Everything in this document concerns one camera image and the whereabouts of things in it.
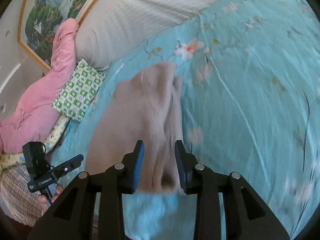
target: white ribbed fabric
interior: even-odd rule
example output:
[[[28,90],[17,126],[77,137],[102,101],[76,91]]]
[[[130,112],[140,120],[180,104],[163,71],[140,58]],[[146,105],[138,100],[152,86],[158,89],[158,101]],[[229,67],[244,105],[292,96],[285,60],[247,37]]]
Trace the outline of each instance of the white ribbed fabric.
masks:
[[[77,58],[107,68],[144,39],[178,25],[217,0],[98,0],[76,36]]]

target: brown cloth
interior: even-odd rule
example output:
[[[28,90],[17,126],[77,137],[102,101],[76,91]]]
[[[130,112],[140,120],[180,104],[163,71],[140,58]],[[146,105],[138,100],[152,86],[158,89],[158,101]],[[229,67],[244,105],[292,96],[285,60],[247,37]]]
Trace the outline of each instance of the brown cloth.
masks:
[[[155,64],[116,86],[113,101],[102,115],[89,146],[85,170],[104,172],[143,140],[145,154],[138,191],[167,193],[180,189],[174,156],[182,140],[182,78],[176,64]]]

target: gold frame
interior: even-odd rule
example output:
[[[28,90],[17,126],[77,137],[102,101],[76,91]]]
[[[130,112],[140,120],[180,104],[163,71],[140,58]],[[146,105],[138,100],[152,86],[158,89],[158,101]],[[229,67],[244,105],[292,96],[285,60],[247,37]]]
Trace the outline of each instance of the gold frame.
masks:
[[[89,7],[87,8],[87,10],[83,13],[82,17],[79,20],[79,25],[81,26],[81,24],[83,23],[84,19],[87,17],[87,15],[89,14],[89,12],[91,11],[92,7],[96,4],[98,0],[93,0],[91,2],[91,4],[89,5]],[[21,11],[20,11],[20,16],[19,16],[19,24],[18,24],[18,44],[20,45],[20,47],[23,48],[23,50],[30,56],[32,57],[45,71],[49,71],[51,68],[48,67],[48,65],[40,58],[38,57],[35,53],[32,53],[30,51],[30,49],[20,40],[20,36],[21,36],[21,25],[22,25],[22,19],[23,19],[23,12],[25,10],[26,7],[26,3],[27,0],[23,0],[22,2],[22,7],[21,7]]]

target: hand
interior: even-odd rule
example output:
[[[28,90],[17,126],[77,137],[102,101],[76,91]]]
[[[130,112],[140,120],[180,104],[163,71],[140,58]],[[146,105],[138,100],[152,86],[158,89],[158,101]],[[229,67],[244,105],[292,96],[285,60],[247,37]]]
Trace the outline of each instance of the hand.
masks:
[[[52,198],[52,203],[56,201],[56,199],[60,196],[60,194],[63,191],[63,187],[58,184],[56,188],[56,194]],[[38,201],[40,202],[40,206],[42,207],[42,212],[45,213],[48,210],[48,207],[46,205],[47,197],[45,195],[38,196]]]

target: blue floral bed sheet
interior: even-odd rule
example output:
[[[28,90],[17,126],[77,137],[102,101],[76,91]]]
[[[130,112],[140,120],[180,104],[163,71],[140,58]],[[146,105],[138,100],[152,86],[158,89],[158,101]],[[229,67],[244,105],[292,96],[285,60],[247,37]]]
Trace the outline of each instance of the blue floral bed sheet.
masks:
[[[142,42],[107,70],[52,164],[86,156],[116,84],[161,61],[183,76],[185,147],[218,173],[240,172],[297,236],[320,200],[320,23],[306,1],[221,0]],[[123,204],[131,239],[193,238],[195,196],[125,195]]]

